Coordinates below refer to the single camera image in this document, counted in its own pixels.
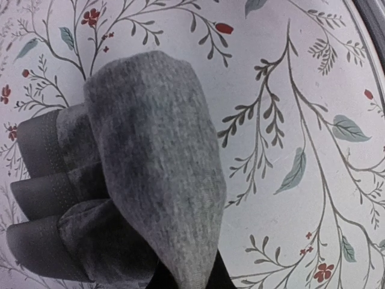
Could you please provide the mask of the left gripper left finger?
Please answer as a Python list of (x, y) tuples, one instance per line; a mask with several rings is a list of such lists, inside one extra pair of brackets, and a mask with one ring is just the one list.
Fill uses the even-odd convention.
[(178, 289), (178, 285), (174, 280), (171, 272), (166, 266), (159, 262), (154, 275), (148, 283), (146, 289)]

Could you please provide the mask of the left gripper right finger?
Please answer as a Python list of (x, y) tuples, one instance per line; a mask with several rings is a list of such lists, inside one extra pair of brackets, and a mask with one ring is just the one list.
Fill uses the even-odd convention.
[(219, 251), (217, 251), (207, 289), (236, 289)]

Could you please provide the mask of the grey boxer briefs lettered band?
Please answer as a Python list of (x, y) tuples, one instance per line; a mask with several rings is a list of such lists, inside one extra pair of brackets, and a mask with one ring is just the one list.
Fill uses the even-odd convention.
[(29, 178), (16, 261), (47, 278), (146, 288), (162, 262), (207, 288), (226, 202), (217, 133), (191, 67), (161, 51), (106, 64), (82, 104), (19, 124)]

